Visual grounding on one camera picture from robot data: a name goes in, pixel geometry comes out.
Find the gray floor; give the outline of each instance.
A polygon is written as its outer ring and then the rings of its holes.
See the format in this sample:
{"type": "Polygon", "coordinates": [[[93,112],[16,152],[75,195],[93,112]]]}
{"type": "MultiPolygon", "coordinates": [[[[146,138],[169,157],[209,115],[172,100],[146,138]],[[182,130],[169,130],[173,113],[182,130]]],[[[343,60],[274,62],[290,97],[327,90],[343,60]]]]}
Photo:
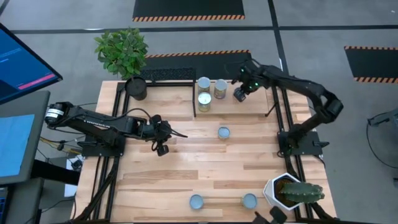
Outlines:
{"type": "MultiPolygon", "coordinates": [[[[94,29],[119,27],[270,26],[266,0],[243,0],[244,21],[131,22],[134,1],[128,0],[10,0],[0,22],[9,29],[94,29]]],[[[398,24],[396,0],[274,0],[280,26],[336,26],[398,24]]],[[[262,63],[279,66],[272,31],[144,33],[149,53],[249,49],[262,63]]],[[[366,118],[391,110],[398,86],[353,81],[343,47],[368,45],[398,47],[398,30],[336,30],[281,32],[291,74],[322,83],[342,99],[345,108],[336,122],[317,128],[325,150],[326,172],[338,216],[342,220],[396,223],[398,171],[375,159],[366,141],[366,118]]],[[[64,81],[48,87],[51,102],[95,102],[106,73],[93,53],[96,34],[19,35],[29,47],[60,72],[64,81]]],[[[50,139],[72,139],[47,129],[50,139]]],[[[398,166],[398,140],[392,126],[369,130],[376,153],[398,166]]],[[[40,145],[49,157],[64,156],[40,145]]],[[[43,214],[41,223],[62,222],[69,208],[43,214]]]]}

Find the black floor mat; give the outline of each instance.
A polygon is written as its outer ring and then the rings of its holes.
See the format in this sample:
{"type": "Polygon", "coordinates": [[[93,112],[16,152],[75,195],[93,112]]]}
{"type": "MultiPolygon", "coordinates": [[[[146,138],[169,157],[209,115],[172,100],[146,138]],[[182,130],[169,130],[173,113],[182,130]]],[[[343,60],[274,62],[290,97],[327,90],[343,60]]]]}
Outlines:
{"type": "Polygon", "coordinates": [[[147,80],[192,80],[208,77],[230,80],[239,75],[240,65],[251,59],[248,50],[224,50],[216,52],[190,52],[146,55],[142,76],[147,80]]]}
{"type": "Polygon", "coordinates": [[[345,52],[356,81],[398,83],[398,48],[346,46],[345,52]]]}
{"type": "Polygon", "coordinates": [[[204,21],[244,19],[242,0],[136,0],[132,20],[204,21]]]}

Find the green leafy plant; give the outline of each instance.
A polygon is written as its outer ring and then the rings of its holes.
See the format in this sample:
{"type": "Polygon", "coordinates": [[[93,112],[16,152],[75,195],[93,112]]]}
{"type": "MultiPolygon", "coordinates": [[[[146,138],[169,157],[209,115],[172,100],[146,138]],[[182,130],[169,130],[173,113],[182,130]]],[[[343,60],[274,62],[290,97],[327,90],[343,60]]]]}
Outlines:
{"type": "Polygon", "coordinates": [[[110,33],[108,30],[101,37],[95,37],[98,47],[98,60],[104,69],[113,75],[120,74],[123,80],[133,75],[140,75],[146,65],[145,54],[148,45],[138,29],[126,29],[110,33]]]}
{"type": "Polygon", "coordinates": [[[284,184],[284,188],[279,192],[284,194],[287,200],[292,202],[314,203],[325,198],[322,187],[305,182],[295,182],[284,184]]]}

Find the cactus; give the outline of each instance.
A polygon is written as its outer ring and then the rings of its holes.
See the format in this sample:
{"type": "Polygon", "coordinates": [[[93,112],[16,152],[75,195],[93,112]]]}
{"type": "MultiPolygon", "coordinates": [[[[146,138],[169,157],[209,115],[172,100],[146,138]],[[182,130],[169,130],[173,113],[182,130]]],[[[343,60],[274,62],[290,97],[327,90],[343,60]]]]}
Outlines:
{"type": "Polygon", "coordinates": [[[305,182],[286,183],[279,192],[292,202],[314,203],[325,198],[322,187],[305,182]]]}

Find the blue screen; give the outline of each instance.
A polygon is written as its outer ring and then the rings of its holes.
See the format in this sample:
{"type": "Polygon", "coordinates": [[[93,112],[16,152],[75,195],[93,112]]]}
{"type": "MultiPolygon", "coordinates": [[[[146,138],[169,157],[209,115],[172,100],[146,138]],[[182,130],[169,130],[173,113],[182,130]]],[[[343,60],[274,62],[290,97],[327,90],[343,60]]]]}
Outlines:
{"type": "Polygon", "coordinates": [[[0,30],[0,102],[54,80],[58,76],[0,30]]]}

